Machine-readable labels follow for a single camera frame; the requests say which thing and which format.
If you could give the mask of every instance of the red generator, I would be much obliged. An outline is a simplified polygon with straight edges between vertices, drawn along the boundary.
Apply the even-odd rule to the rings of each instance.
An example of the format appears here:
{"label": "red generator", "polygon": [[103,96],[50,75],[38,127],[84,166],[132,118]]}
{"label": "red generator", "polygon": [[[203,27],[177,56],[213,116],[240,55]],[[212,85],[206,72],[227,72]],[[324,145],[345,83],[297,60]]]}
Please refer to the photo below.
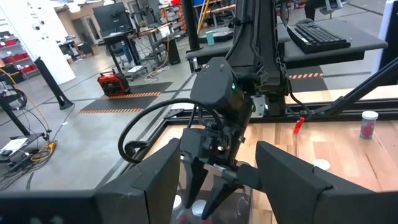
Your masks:
{"label": "red generator", "polygon": [[106,96],[120,96],[130,93],[129,82],[124,77],[119,77],[114,72],[103,72],[99,74],[98,83],[104,90]]}

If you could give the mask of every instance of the concrete floor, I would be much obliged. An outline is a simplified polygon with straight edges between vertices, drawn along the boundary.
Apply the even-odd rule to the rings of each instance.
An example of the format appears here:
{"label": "concrete floor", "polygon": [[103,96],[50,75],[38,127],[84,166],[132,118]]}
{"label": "concrete floor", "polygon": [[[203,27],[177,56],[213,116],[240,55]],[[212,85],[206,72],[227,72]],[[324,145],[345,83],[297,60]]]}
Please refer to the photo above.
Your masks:
{"label": "concrete floor", "polygon": [[[381,23],[385,0],[351,0],[350,5],[333,14],[334,18],[347,21],[350,24],[377,36]],[[290,24],[305,17],[303,9],[291,13]],[[316,20],[328,19],[319,12]],[[184,60],[185,51],[189,49],[188,39],[178,42],[178,49],[182,63],[170,66],[159,74],[157,79],[149,82],[143,77],[134,80],[132,85],[141,85],[151,82],[173,82],[167,93],[161,94],[151,105],[171,98],[188,97],[189,90],[195,79],[191,75],[189,65]],[[367,52],[365,59],[357,62],[337,63],[322,65],[325,74],[325,83],[328,88],[353,88],[370,76],[373,65],[374,52]],[[31,183],[32,190],[70,190],[92,189],[99,183],[105,183],[109,178],[114,178],[126,164],[117,150],[119,135],[128,121],[137,113],[124,114],[78,114],[79,110],[103,95],[102,89],[96,79],[98,73],[113,67],[113,61],[105,54],[81,60],[71,65],[76,78],[61,85],[66,96],[75,103],[75,107],[67,119],[67,124],[62,126],[67,114],[72,108],[65,111],[58,109],[52,92],[41,76],[31,78],[20,84],[43,112],[53,135],[60,127],[57,134],[58,146],[55,154],[48,164],[35,172]],[[131,131],[126,139],[145,139],[160,122],[167,110],[159,109],[143,118]],[[34,132],[42,132],[43,127],[29,113],[23,114],[16,111],[19,119]],[[19,130],[10,122],[8,116],[0,112],[0,145],[8,142],[8,136],[20,135]],[[0,165],[3,171],[6,165]],[[7,190],[25,189],[28,176],[22,177]]]}

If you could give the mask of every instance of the keyboard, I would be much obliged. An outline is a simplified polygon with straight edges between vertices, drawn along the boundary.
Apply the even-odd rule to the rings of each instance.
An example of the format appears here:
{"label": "keyboard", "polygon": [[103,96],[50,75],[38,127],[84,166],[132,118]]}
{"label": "keyboard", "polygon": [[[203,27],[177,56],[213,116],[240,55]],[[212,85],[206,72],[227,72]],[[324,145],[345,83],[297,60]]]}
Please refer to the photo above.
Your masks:
{"label": "keyboard", "polygon": [[351,46],[351,43],[346,39],[332,34],[315,22],[288,27],[287,32],[290,38],[292,38],[297,46],[306,54],[342,49]]}

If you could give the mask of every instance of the red clamp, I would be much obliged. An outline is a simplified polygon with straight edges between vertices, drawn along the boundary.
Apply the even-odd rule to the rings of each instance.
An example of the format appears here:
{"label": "red clamp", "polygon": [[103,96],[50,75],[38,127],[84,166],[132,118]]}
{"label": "red clamp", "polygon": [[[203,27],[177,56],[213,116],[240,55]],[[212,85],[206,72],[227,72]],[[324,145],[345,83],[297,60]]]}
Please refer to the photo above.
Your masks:
{"label": "red clamp", "polygon": [[301,126],[304,123],[304,118],[300,117],[300,119],[297,121],[296,126],[294,127],[293,134],[298,134],[300,132]]}

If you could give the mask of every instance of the orange and black hazard stripe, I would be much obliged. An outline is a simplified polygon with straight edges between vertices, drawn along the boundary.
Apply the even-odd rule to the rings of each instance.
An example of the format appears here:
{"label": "orange and black hazard stripe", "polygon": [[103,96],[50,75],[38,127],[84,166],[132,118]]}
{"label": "orange and black hazard stripe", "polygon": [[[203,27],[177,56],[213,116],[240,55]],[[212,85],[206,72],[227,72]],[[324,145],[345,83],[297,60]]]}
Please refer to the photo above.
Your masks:
{"label": "orange and black hazard stripe", "polygon": [[143,97],[143,96],[159,96],[159,95],[160,95],[160,92],[131,93],[131,94],[120,95],[120,96],[105,96],[105,95],[103,95],[101,97],[101,100],[120,99],[120,98],[134,98],[134,97]]}
{"label": "orange and black hazard stripe", "polygon": [[111,109],[111,110],[81,110],[79,113],[81,114],[95,114],[95,113],[133,113],[140,112],[143,109]]}
{"label": "orange and black hazard stripe", "polygon": [[299,78],[322,78],[323,73],[307,73],[302,75],[289,75],[290,79],[299,79]]}

